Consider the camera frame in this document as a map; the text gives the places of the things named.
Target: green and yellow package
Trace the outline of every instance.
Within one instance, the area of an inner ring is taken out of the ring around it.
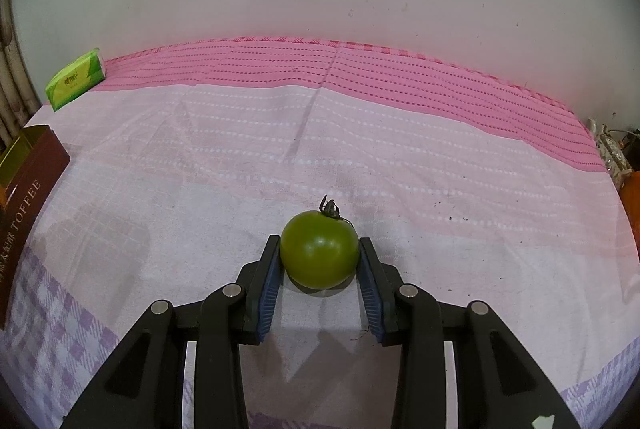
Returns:
[[[105,78],[104,63],[98,49],[79,57],[65,66],[44,89],[53,111],[73,101]]]

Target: brown box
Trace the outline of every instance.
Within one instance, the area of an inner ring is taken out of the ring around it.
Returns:
[[[21,130],[0,158],[0,329],[22,249],[47,196],[69,163],[49,126]]]

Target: checkered fabric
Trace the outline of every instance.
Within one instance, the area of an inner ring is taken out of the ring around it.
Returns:
[[[0,332],[0,370],[40,429],[58,428],[81,391],[115,348],[97,321],[26,249],[14,283],[9,322]],[[561,395],[584,429],[598,429],[640,368],[640,337],[591,380]],[[193,382],[186,382],[183,427],[193,427]],[[252,429],[331,429],[249,413]]]

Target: blue gripper pad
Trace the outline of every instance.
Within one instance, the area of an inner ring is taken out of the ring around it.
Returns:
[[[282,262],[280,261],[280,249],[271,258],[267,276],[264,279],[264,287],[258,303],[258,340],[263,342],[271,329],[271,320],[276,308],[280,279],[282,277]]]
[[[381,343],[385,333],[382,322],[382,299],[378,293],[371,266],[362,248],[362,244],[360,244],[360,260],[358,262],[357,275],[364,310],[367,313],[367,320],[369,321],[369,330],[375,335],[376,340]]]

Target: green tomato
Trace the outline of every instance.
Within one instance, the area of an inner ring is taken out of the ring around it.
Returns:
[[[289,220],[280,237],[280,258],[289,277],[307,288],[339,285],[355,271],[358,235],[340,218],[333,200],[320,211],[305,211]]]

